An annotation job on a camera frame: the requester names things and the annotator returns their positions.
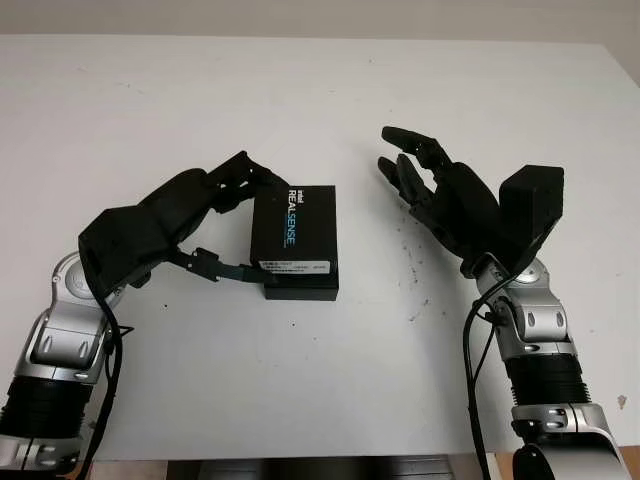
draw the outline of wire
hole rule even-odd
[[[95,456],[96,451],[98,450],[98,446],[102,441],[102,437],[104,436],[104,432],[107,427],[107,420],[109,419],[109,414],[111,413],[111,409],[113,408],[113,401],[116,397],[116,390],[118,388],[118,379],[120,378],[120,369],[122,368],[122,334],[120,333],[120,327],[118,326],[118,321],[116,320],[113,311],[105,301],[105,299],[100,295],[97,287],[96,287],[96,279],[94,277],[94,272],[91,268],[91,264],[88,261],[85,261],[82,254],[80,256],[80,260],[82,261],[82,267],[84,269],[84,275],[87,280],[87,285],[93,294],[98,305],[102,309],[109,328],[111,329],[111,339],[110,342],[113,345],[113,352],[107,354],[105,358],[105,363],[108,364],[110,361],[110,357],[113,355],[113,371],[109,371],[107,375],[107,391],[104,394],[104,400],[102,401],[102,406],[100,407],[100,412],[98,413],[98,418],[96,420],[95,428],[93,430],[93,434],[91,435],[91,440],[89,441],[89,447],[87,448],[87,453],[84,458],[84,463],[82,464],[82,468],[76,477],[77,480],[85,480],[87,478],[87,474],[89,473],[89,469],[91,468],[91,462],[93,461],[93,457]]]
[[[125,335],[133,332],[135,327],[127,327],[125,325],[120,325],[120,337],[124,338]],[[107,380],[111,380],[111,356],[107,355],[104,359],[104,374],[107,377]]]
[[[476,456],[478,457],[478,463],[480,463],[480,470],[482,471],[482,478],[484,480],[491,480],[491,474],[489,473],[489,465],[487,464],[487,454],[484,448],[484,440],[482,439],[482,427],[480,425],[480,419],[478,417],[478,402],[476,399],[476,385],[474,381],[473,368],[471,366],[471,351],[469,348],[469,336],[471,332],[471,326],[478,314],[478,311],[487,301],[502,287],[513,281],[518,275],[512,275],[506,277],[496,283],[493,287],[487,290],[480,298],[475,300],[471,305],[471,310],[464,322],[464,328],[462,330],[462,352],[464,356],[464,369],[467,380],[467,396],[469,398],[469,422],[471,423],[471,435],[473,436],[473,445],[476,449]]]
[[[478,382],[478,376],[480,375],[480,370],[482,369],[482,365],[484,364],[485,358],[487,358],[487,353],[489,352],[489,347],[491,346],[491,340],[493,340],[493,336],[496,334],[496,326],[491,325],[491,333],[489,333],[489,338],[487,338],[487,343],[484,344],[484,350],[482,351],[482,356],[480,357],[480,361],[478,362],[478,366],[476,367],[476,373],[473,374],[473,385],[475,386]]]

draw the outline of robotic arm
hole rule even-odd
[[[500,203],[465,164],[453,163],[433,138],[394,127],[382,137],[431,170],[435,192],[407,155],[378,166],[411,214],[454,255],[481,293],[463,332],[471,428],[485,480],[490,478],[471,369],[469,330],[482,305],[493,324],[516,406],[512,426],[525,446],[513,462],[516,480],[630,479],[602,408],[591,403],[567,326],[535,258],[562,216],[563,170],[528,165],[500,187]]]
[[[284,180],[240,152],[209,173],[193,169],[178,174],[138,205],[100,214],[80,234],[79,253],[56,266],[51,306],[36,320],[18,361],[0,414],[0,470],[28,478],[55,478],[73,470],[83,444],[85,405],[104,366],[107,394],[78,477],[84,478],[115,396],[122,335],[111,308],[125,286],[141,287],[161,262],[212,281],[272,280],[263,270],[226,265],[203,248],[183,253],[178,244],[210,208],[225,213],[254,197],[259,188],[286,187]]]

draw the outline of label sticker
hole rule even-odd
[[[260,266],[271,273],[322,275],[330,273],[328,260],[261,260]]]

